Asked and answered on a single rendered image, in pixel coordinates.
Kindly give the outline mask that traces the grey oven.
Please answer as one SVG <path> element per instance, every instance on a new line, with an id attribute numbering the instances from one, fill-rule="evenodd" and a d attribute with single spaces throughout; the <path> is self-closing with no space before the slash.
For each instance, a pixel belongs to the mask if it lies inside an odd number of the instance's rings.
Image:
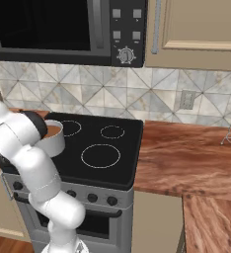
<path id="1" fill-rule="evenodd" d="M 21 198 L 28 198 L 29 190 L 20 175 L 4 173 L 3 176 L 13 194 L 15 192 Z M 13 188 L 13 183 L 16 181 L 23 184 L 21 191 Z M 118 218 L 86 214 L 83 223 L 76 229 L 76 232 L 87 245 L 90 253 L 131 252 L 133 189 L 120 191 L 63 182 L 61 190 L 66 193 L 68 190 L 75 191 L 77 194 L 76 199 L 88 210 L 107 212 L 122 210 L 122 215 Z M 98 200 L 95 203 L 90 203 L 87 199 L 89 194 L 96 194 Z M 116 197 L 117 204 L 110 206 L 107 203 L 108 197 Z M 35 253 L 41 253 L 49 243 L 48 218 L 37 212 L 30 204 L 18 201 L 16 203 L 27 227 L 34 251 Z"/>

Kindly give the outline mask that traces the grey wall socket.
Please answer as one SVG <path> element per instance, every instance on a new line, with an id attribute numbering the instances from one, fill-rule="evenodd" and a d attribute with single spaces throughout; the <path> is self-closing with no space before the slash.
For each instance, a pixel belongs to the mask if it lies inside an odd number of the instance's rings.
<path id="1" fill-rule="evenodd" d="M 183 110 L 191 110 L 195 99 L 195 91 L 183 90 L 181 96 L 180 108 Z"/>

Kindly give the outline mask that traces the beige wall cupboard door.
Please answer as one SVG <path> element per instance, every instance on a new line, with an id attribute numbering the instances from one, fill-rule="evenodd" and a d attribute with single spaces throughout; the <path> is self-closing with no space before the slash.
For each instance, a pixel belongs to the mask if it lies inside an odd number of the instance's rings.
<path id="1" fill-rule="evenodd" d="M 231 71 L 231 0 L 161 0 L 152 54 L 155 5 L 148 0 L 146 66 Z"/>

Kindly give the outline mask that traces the beige base cupboard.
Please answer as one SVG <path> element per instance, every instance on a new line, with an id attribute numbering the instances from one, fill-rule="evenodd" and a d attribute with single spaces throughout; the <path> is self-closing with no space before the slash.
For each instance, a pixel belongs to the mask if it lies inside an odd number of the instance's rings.
<path id="1" fill-rule="evenodd" d="M 30 242 L 28 231 L 0 170 L 0 236 Z"/>

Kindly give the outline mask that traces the white saucepan with hot chocolate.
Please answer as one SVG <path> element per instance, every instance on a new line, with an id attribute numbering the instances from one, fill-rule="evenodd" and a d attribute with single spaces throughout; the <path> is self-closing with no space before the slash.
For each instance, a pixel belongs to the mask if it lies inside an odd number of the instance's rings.
<path id="1" fill-rule="evenodd" d="M 47 134 L 36 144 L 36 147 L 42 149 L 49 157 L 55 157 L 65 148 L 63 124 L 54 120 L 46 120 L 45 123 Z"/>

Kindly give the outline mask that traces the black hob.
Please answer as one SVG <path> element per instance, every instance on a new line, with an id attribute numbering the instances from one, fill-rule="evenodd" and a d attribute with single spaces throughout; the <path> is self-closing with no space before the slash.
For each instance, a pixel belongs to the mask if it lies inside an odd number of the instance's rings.
<path id="1" fill-rule="evenodd" d="M 121 191 L 132 187 L 142 121 L 64 113 L 45 117 L 63 124 L 65 148 L 52 158 L 62 181 Z"/>

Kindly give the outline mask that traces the beige base cupboard panel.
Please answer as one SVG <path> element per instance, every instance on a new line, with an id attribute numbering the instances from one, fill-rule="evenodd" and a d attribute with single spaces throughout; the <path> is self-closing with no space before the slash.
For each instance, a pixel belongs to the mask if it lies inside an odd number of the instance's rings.
<path id="1" fill-rule="evenodd" d="M 131 253 L 179 253 L 183 226 L 181 198 L 134 192 Z"/>

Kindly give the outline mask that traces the black microwave oven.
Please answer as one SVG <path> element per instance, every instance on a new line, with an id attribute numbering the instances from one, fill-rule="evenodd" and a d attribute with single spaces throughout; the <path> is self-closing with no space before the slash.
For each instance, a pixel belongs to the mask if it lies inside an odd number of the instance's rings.
<path id="1" fill-rule="evenodd" d="M 0 60 L 141 67 L 147 0 L 101 0 L 101 8 L 97 48 L 93 0 L 0 0 Z"/>

